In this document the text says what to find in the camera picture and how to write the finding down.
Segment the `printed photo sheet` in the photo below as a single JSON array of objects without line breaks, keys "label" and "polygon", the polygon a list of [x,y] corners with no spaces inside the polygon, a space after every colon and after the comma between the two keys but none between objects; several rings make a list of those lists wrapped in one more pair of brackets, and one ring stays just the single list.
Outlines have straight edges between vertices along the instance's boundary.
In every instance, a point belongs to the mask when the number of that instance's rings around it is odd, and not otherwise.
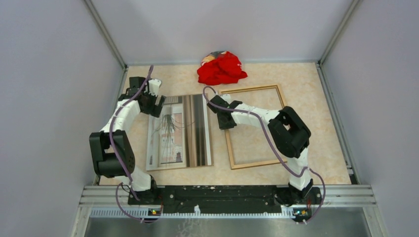
[{"label": "printed photo sheet", "polygon": [[202,94],[167,97],[150,117],[146,170],[212,166],[210,120]]}]

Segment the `wooden picture frame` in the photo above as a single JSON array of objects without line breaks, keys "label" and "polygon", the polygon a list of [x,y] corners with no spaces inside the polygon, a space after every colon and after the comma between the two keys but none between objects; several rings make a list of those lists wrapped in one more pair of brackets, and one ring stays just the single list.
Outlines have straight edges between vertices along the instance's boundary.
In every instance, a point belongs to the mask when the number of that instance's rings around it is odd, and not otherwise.
[{"label": "wooden picture frame", "polygon": [[[287,105],[283,90],[279,84],[250,86],[236,89],[220,89],[220,96],[229,94],[231,99],[248,103],[266,110],[280,110]],[[248,122],[239,123],[232,129],[225,130],[226,144],[232,170],[279,164],[267,144],[262,128],[257,119],[250,115],[257,126]]]}]

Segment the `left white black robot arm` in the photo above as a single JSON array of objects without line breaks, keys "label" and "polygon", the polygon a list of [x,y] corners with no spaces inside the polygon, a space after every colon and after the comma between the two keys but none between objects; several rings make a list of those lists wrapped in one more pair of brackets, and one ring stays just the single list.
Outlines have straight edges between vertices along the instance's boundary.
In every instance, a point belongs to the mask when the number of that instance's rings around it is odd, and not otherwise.
[{"label": "left white black robot arm", "polygon": [[140,113],[160,117],[166,99],[159,95],[161,85],[159,79],[130,77],[129,87],[119,96],[106,125],[89,136],[95,174],[120,180],[136,199],[141,198],[146,204],[153,204],[158,199],[156,181],[135,167],[135,155],[127,133]]}]

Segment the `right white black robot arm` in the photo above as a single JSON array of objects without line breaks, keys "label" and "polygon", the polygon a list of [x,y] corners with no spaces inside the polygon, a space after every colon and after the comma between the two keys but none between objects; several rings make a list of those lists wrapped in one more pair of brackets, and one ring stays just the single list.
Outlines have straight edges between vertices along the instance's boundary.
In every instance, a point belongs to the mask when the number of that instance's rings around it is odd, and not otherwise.
[{"label": "right white black robot arm", "polygon": [[278,161],[290,173],[289,187],[280,201],[291,206],[304,203],[310,196],[313,179],[308,167],[311,131],[292,107],[267,110],[231,100],[228,94],[215,95],[207,106],[217,115],[221,130],[239,124],[262,129],[268,145]]}]

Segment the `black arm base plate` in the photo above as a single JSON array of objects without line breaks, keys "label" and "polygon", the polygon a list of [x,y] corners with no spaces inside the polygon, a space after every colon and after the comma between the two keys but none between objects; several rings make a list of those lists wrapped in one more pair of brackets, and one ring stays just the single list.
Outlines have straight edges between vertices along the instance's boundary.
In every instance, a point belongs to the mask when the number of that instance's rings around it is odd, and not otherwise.
[{"label": "black arm base plate", "polygon": [[[290,207],[280,200],[288,186],[159,186],[130,194],[129,205],[156,205],[164,214],[192,213],[196,207],[203,214],[264,214],[280,213]],[[307,198],[296,204],[307,207],[320,204],[320,188],[313,187]]]}]

